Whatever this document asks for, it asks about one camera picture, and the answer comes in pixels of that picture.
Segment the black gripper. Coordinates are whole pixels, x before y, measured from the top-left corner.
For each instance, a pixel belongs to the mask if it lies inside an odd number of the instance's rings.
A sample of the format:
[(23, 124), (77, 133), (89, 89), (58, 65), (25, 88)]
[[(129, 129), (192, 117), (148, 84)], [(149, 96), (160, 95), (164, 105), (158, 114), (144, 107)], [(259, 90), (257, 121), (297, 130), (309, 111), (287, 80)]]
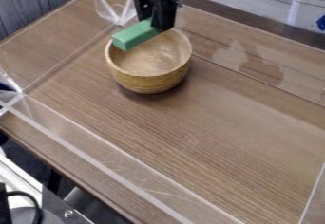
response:
[(178, 2), (180, 0), (134, 0), (140, 21), (153, 16), (152, 26), (156, 29), (172, 29), (176, 23)]

